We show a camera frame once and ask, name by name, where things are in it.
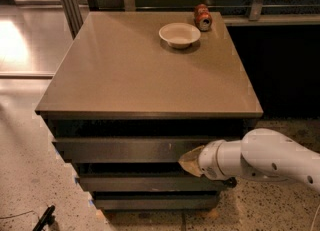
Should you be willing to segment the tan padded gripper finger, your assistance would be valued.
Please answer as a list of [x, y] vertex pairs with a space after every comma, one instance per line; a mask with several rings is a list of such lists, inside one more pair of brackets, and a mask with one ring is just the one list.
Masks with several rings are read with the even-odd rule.
[[183, 154], [178, 160], [182, 169], [195, 177], [201, 177], [203, 175], [198, 163], [199, 156], [203, 149], [204, 146], [194, 148], [193, 150]]

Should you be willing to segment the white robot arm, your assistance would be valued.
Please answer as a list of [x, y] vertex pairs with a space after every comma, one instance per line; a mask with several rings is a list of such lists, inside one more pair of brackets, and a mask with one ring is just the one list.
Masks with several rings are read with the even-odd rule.
[[178, 163], [196, 177], [226, 181], [297, 181], [320, 192], [320, 155], [270, 129], [248, 132], [241, 140], [217, 140], [183, 154]]

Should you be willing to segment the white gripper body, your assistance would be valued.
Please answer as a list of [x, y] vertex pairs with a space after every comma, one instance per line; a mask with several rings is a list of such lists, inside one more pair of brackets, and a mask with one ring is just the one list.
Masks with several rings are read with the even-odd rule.
[[198, 164], [202, 174], [209, 180], [227, 180], [218, 164], [218, 150], [224, 143], [224, 140], [217, 140], [207, 144], [198, 157]]

